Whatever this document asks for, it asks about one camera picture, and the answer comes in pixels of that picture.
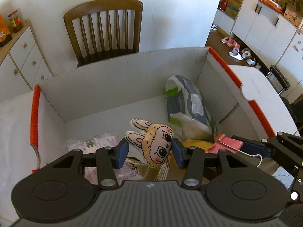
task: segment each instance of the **red bottle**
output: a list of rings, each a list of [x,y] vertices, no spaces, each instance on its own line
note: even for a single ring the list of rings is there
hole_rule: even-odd
[[[221,9],[222,11],[225,11],[226,7],[227,7],[227,3],[229,0],[222,0],[219,9]]]

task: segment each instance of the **white round light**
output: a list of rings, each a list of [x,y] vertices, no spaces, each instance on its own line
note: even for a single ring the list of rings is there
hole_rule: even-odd
[[[290,198],[292,200],[296,200],[298,198],[298,193],[297,192],[292,192],[292,194],[290,195]]]

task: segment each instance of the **gray ribbed surface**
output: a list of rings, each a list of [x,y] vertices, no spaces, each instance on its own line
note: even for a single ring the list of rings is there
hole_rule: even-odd
[[[101,193],[93,207],[84,214],[63,223],[39,224],[22,219],[14,226],[286,226],[278,219],[258,224],[239,223],[229,220],[211,209],[198,191],[182,189],[174,181],[151,183],[126,181],[120,189]]]

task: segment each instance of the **wooden cabinet top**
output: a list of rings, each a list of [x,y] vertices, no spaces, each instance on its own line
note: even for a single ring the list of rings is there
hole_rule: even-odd
[[[12,40],[10,40],[6,45],[4,45],[2,48],[0,48],[0,65],[2,61],[4,60],[5,56],[8,54],[8,52],[11,50],[15,42],[19,39],[19,37],[22,35],[22,33],[29,27],[29,22],[27,20],[22,21],[23,28],[18,31],[17,33],[11,32]]]

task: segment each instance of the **jar with red lid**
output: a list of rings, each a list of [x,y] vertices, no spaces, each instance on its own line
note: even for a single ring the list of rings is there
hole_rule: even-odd
[[[9,14],[9,20],[11,22],[11,25],[13,27],[14,33],[17,33],[23,28],[23,24],[17,14],[17,10]]]

